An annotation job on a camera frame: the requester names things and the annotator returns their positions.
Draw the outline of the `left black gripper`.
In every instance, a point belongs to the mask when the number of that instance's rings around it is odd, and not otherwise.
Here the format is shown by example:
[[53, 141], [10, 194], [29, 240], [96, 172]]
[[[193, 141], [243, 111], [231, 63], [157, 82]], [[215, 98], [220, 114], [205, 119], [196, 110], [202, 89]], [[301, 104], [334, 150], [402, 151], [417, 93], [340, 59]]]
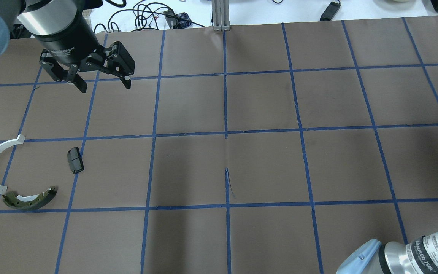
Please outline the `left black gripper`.
[[[82, 93], [87, 83], [78, 74], [98, 71], [120, 79], [126, 89], [132, 86], [135, 60], [122, 42], [113, 42], [104, 48], [82, 15], [76, 15], [65, 29], [52, 35], [35, 35], [43, 45], [39, 63], [47, 74], [58, 83], [75, 85]], [[68, 66], [65, 70], [60, 64]]]

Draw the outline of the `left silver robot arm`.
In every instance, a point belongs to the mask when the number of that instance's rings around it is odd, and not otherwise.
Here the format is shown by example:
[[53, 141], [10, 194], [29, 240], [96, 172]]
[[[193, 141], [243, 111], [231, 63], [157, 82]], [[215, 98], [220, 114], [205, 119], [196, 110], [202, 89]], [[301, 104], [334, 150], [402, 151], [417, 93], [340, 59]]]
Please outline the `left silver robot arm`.
[[7, 49], [15, 23], [21, 23], [42, 45], [39, 63], [56, 82], [87, 91], [79, 72], [102, 72], [132, 84], [135, 60], [121, 42], [99, 43], [83, 16], [102, 0], [0, 0], [0, 56]]

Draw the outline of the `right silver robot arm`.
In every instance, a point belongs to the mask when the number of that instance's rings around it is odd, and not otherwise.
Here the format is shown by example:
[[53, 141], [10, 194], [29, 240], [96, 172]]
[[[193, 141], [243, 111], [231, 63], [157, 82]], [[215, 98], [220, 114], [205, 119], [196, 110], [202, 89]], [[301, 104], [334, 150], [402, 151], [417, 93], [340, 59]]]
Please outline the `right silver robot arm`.
[[338, 274], [438, 274], [438, 232], [409, 244], [371, 239], [338, 267]]

